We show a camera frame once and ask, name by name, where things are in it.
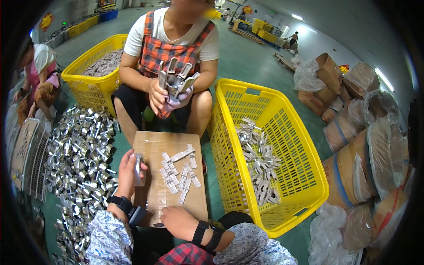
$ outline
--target knee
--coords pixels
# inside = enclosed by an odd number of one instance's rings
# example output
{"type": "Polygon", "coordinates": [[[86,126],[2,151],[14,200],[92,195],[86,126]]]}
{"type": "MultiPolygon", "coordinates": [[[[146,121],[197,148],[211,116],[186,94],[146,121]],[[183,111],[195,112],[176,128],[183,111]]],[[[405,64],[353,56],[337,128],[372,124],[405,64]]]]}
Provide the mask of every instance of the knee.
{"type": "Polygon", "coordinates": [[[196,101],[196,107],[203,113],[210,114],[212,112],[213,100],[212,94],[205,90],[194,95],[193,100],[196,101]]]}

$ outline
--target pink apron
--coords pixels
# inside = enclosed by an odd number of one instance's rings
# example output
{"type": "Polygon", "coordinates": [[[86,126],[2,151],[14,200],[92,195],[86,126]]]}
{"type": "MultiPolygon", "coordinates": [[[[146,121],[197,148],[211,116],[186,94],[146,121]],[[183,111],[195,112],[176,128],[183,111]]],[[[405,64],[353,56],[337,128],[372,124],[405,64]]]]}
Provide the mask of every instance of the pink apron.
{"type": "MultiPolygon", "coordinates": [[[[47,67],[47,76],[56,69],[56,62],[54,61],[50,66],[47,67]]],[[[25,72],[27,74],[27,78],[29,84],[32,87],[31,94],[29,94],[29,106],[34,103],[34,95],[38,86],[40,85],[40,78],[38,77],[37,70],[35,69],[34,60],[32,60],[30,65],[25,66],[25,72]]]]}

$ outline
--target white t-shirt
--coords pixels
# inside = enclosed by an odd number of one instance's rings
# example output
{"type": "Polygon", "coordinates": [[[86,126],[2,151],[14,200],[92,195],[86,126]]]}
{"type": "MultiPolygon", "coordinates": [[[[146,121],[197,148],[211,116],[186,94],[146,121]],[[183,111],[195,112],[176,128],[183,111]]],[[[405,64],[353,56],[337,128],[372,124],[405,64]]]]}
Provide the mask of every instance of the white t-shirt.
{"type": "MultiPolygon", "coordinates": [[[[178,45],[192,45],[196,38],[200,35],[209,21],[193,24],[191,29],[179,39],[169,40],[163,29],[163,19],[168,8],[161,8],[155,11],[153,16],[152,37],[163,42],[178,45]]],[[[142,15],[132,26],[125,43],[124,51],[131,56],[140,56],[141,45],[144,36],[144,23],[146,15],[142,15]]],[[[196,54],[201,61],[212,61],[219,57],[219,35],[218,30],[214,27],[201,46],[197,49],[196,54]]]]}
{"type": "Polygon", "coordinates": [[[37,74],[56,60],[56,52],[44,43],[34,44],[34,67],[37,74]]]}

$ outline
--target ceiling light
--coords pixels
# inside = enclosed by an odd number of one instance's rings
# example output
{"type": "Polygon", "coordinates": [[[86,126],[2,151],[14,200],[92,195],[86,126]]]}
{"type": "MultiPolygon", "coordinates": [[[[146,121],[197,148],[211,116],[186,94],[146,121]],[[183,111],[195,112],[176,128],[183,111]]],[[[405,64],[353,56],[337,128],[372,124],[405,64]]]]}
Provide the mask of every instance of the ceiling light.
{"type": "Polygon", "coordinates": [[[392,92],[395,91],[392,84],[390,84],[389,80],[384,76],[384,74],[380,71],[380,69],[376,68],[375,71],[377,72],[378,76],[383,80],[383,82],[388,86],[388,88],[392,92]]]}
{"type": "Polygon", "coordinates": [[[303,18],[302,18],[302,17],[299,17],[299,16],[297,16],[297,15],[292,15],[292,17],[297,18],[298,20],[303,20],[303,18]]]}

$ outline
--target worker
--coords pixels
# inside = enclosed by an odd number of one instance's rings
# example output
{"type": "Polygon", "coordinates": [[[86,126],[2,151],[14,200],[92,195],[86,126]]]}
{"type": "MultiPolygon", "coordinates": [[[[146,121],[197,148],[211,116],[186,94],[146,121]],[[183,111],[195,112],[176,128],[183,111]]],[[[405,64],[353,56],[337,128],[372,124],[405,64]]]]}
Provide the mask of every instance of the worker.
{"type": "Polygon", "coordinates": [[[246,21],[246,13],[245,12],[241,12],[241,14],[240,15],[238,15],[238,17],[237,17],[238,19],[240,19],[240,20],[244,20],[244,21],[246,21]]]}
{"type": "Polygon", "coordinates": [[[218,30],[212,21],[203,20],[203,14],[212,8],[213,0],[173,0],[169,8],[150,11],[132,26],[119,68],[122,85],[112,95],[117,118],[131,146],[136,131],[142,130],[141,112],[147,106],[160,118],[173,111],[188,134],[202,137],[205,132],[212,112],[209,87],[218,75],[218,30]],[[187,62],[193,65],[189,76],[200,73],[173,105],[158,80],[160,62],[164,61],[166,71],[172,57],[178,59],[177,73],[187,62]]]}
{"type": "Polygon", "coordinates": [[[290,44],[290,48],[292,47],[293,44],[295,44],[297,42],[297,40],[299,39],[299,36],[297,35],[299,32],[295,31],[294,34],[292,36],[290,36],[291,40],[289,42],[290,44]]]}
{"type": "MultiPolygon", "coordinates": [[[[115,196],[124,196],[121,200],[131,198],[134,193],[136,160],[132,149],[123,156],[119,165],[119,186],[115,196]]],[[[121,205],[111,202],[106,211],[98,211],[89,223],[91,235],[86,256],[91,264],[147,264],[151,261],[152,257],[137,256],[148,250],[150,245],[140,246],[141,251],[133,252],[139,243],[134,239],[141,236],[135,227],[131,228],[128,224],[132,205],[122,207],[123,210],[121,205]]],[[[226,214],[219,220],[222,229],[199,222],[183,207],[164,207],[162,213],[160,220],[166,229],[174,237],[191,243],[181,244],[162,257],[157,256],[156,264],[297,264],[289,251],[277,240],[269,239],[246,213],[226,214]]]]}
{"type": "Polygon", "coordinates": [[[34,117],[40,108],[46,116],[45,129],[50,132],[54,122],[50,106],[59,95],[60,88],[56,71],[56,52],[44,43],[34,44],[29,39],[18,66],[24,69],[25,81],[23,87],[16,91],[13,102],[17,102],[20,97],[27,94],[16,109],[18,124],[22,126],[25,119],[34,117]]]}

